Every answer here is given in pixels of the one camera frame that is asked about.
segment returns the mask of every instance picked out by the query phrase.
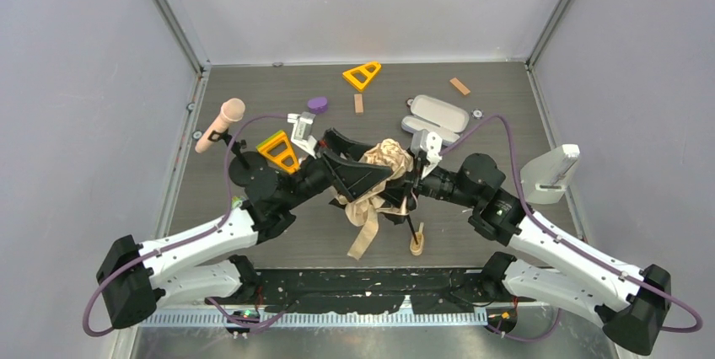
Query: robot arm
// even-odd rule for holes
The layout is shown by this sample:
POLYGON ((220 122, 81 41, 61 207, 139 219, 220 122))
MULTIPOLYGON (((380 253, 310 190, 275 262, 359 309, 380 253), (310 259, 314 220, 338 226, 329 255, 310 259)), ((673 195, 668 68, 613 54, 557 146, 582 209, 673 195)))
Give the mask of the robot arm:
MULTIPOLYGON (((326 131, 317 142, 310 136, 309 115, 290 115, 288 119, 295 125, 292 141, 308 148, 309 156, 294 174, 265 166, 251 172, 244 185, 248 200, 234 203, 220 229, 188 242, 197 234, 218 228, 222 218, 217 218, 167 238, 135 244, 131 236, 126 236, 112 245, 97 275, 98 281, 138 256, 186 242, 165 254, 148 257, 103 291, 114 328, 137 324, 156 307, 206 296, 253 295, 257 274, 245 257, 234 255, 216 265, 198 265, 277 237, 294 222, 292 209, 329 187, 353 201, 390 177, 387 167, 358 162, 372 146, 352 142, 334 130, 326 131)), ((497 290, 564 308, 603 327, 615 343, 636 353, 650 352, 669 304, 624 278, 633 276, 669 292, 668 272, 655 265, 641 271, 615 260, 533 212, 539 222, 556 234, 556 239, 552 238, 530 219, 518 198, 501 189, 506 176, 493 159, 474 153, 465 159, 459 171, 450 172, 438 166, 440 150, 441 138, 436 133, 417 133, 410 149, 415 169, 402 179, 390 181, 380 195, 396 206, 407 199, 409 210, 415 208, 414 200, 406 198, 410 193, 472 208, 469 224, 482 237, 523 251, 561 272, 542 270, 512 255, 497 253, 483 271, 497 290), (562 241, 618 267, 621 276, 585 259, 562 241)), ((404 217, 388 218, 395 222, 404 220, 404 217)))
MULTIPOLYGON (((429 147, 417 150, 422 158, 428 154, 429 147)), ((649 354, 663 327, 669 303, 626 281, 626 277, 669 293, 670 274, 656 265, 641 270, 616 260, 530 210, 533 218, 555 234, 552 237, 526 214, 518 198, 501 188, 505 178, 493 159, 475 153, 457 172, 432 169, 416 190, 418 195, 471 207, 469 224, 482 237, 525 252, 560 271, 543 270, 512 255, 496 253, 483 273, 497 290, 566 309, 602 327, 616 344, 641 355, 649 354), (579 251, 568 248, 566 243, 579 251), (585 255, 615 267, 620 274, 614 275, 585 255)))

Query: metal frame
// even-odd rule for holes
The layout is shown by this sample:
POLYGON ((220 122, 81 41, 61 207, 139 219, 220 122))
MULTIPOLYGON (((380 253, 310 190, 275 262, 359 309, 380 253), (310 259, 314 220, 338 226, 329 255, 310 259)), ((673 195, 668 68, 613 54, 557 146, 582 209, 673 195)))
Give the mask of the metal frame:
POLYGON ((169 175, 169 183, 165 187, 164 204, 159 213, 159 219, 154 233, 155 238, 162 238, 169 233, 169 225, 174 216, 176 200, 179 198, 179 186, 184 176, 184 170, 186 169, 186 161, 188 161, 189 154, 191 153, 191 144, 193 143, 191 135, 196 129, 196 122, 199 118, 199 110, 201 110, 203 95, 206 93, 206 85, 210 73, 211 69, 202 73, 201 78, 196 82, 196 86, 194 87, 191 101, 187 105, 189 113, 184 121, 179 148, 176 150, 176 155, 172 160, 174 163, 170 167, 171 174, 169 175))
POLYGON ((188 60, 191 67, 196 71, 197 74, 207 70, 208 60, 203 60, 199 58, 196 54, 196 50, 191 45, 189 39, 186 37, 185 29, 182 28, 179 20, 176 18, 176 13, 169 4, 169 0, 153 0, 157 5, 159 13, 161 13, 162 18, 169 26, 169 30, 179 44, 179 47, 184 52, 186 59, 188 60))
MULTIPOLYGON (((573 0, 559 0, 558 4, 554 8, 553 13, 549 21, 546 23, 544 30, 541 32, 539 39, 536 41, 536 46, 531 52, 531 55, 526 60, 524 64, 526 67, 526 73, 529 77, 529 82, 531 84, 531 89, 534 92, 534 98, 536 99, 536 108, 539 110, 539 115, 541 116, 541 122, 544 125, 544 130, 546 132, 546 138, 549 141, 549 146, 551 149, 562 144, 561 137, 556 132, 554 124, 551 118, 551 113, 546 106, 546 101, 544 100, 544 95, 541 92, 541 87, 539 85, 538 79, 536 78, 536 63, 544 52, 546 45, 549 43, 551 36, 556 31, 559 23, 563 19, 564 14, 568 10, 573 0)), ((576 233, 579 238, 588 241, 588 224, 586 223, 585 217, 581 214, 581 200, 578 196, 578 190, 576 186, 570 185, 566 189, 566 202, 568 204, 568 210, 571 212, 571 217, 573 219, 573 224, 576 228, 576 233)))
MULTIPOLYGON (((546 139, 549 142, 549 147, 554 149, 559 145, 563 144, 561 141, 561 136, 554 129, 554 125, 551 118, 551 113, 549 112, 546 102, 544 101, 544 95, 541 92, 541 88, 536 81, 536 71, 529 70, 526 67, 526 74, 529 77, 529 82, 531 83, 531 90, 534 92, 534 99, 536 99, 536 109, 539 111, 539 116, 541 116, 541 123, 544 125, 544 131, 546 132, 546 139)), ((571 212, 571 219, 573 220, 573 226, 576 228, 576 235, 584 240, 588 241, 588 224, 585 222, 585 218, 581 214, 581 203, 578 198, 578 191, 576 187, 571 184, 566 188, 564 196, 566 197, 566 203, 568 204, 568 210, 571 212)))
POLYGON ((548 44, 551 35, 554 33, 554 30, 556 30, 556 27, 558 26, 559 22, 561 22, 563 15, 568 10, 568 7, 572 1, 573 0, 559 0, 558 4, 556 5, 556 8, 554 8, 554 12, 551 13, 549 21, 546 22, 546 27, 541 32, 539 39, 536 41, 536 46, 531 52, 531 56, 529 56, 529 58, 526 60, 526 67, 529 71, 534 70, 536 62, 539 61, 541 53, 544 52, 546 44, 548 44))
POLYGON ((125 330, 115 331, 119 335, 116 337, 114 349, 110 359, 129 359, 134 351, 134 344, 137 341, 138 327, 131 327, 125 330))

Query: wooden stick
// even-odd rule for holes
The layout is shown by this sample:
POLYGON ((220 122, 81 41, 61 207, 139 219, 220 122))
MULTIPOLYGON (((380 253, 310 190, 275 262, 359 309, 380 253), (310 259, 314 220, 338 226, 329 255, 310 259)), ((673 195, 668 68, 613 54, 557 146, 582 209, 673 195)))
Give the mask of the wooden stick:
POLYGON ((415 256, 419 256, 424 250, 424 222, 420 223, 420 229, 415 235, 417 236, 417 241, 410 240, 410 252, 415 256))
POLYGON ((355 94, 355 115, 362 115, 363 112, 363 94, 355 94))
POLYGON ((470 90, 457 78, 449 80, 455 88, 457 88, 464 96, 468 95, 470 90))

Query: beige cloth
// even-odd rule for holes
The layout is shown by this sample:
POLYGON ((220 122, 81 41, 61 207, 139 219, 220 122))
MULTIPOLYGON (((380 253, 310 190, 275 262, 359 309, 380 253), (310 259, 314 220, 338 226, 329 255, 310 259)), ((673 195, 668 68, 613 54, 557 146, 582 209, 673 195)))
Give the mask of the beige cloth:
POLYGON ((378 233, 378 213, 386 212, 392 214, 400 214, 405 216, 407 210, 405 203, 402 207, 382 207, 384 199, 377 194, 384 190, 388 180, 393 180, 401 177, 406 172, 412 171, 412 156, 400 147, 400 144, 391 138, 383 140, 380 144, 367 151, 360 158, 361 163, 372 163, 375 165, 384 165, 392 169, 392 175, 377 184, 373 189, 365 195, 360 196, 355 201, 348 202, 345 196, 338 195, 336 199, 340 204, 345 206, 345 214, 347 219, 356 226, 362 227, 360 234, 355 238, 352 247, 347 251, 347 255, 359 260, 365 250, 373 242, 378 233))

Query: purple oval object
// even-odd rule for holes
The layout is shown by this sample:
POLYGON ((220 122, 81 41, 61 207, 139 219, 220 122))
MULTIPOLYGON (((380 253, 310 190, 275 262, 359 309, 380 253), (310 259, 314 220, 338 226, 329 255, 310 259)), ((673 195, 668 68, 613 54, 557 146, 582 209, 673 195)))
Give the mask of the purple oval object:
POLYGON ((312 98, 308 101, 308 110, 315 115, 325 113, 328 110, 328 99, 325 96, 312 98))

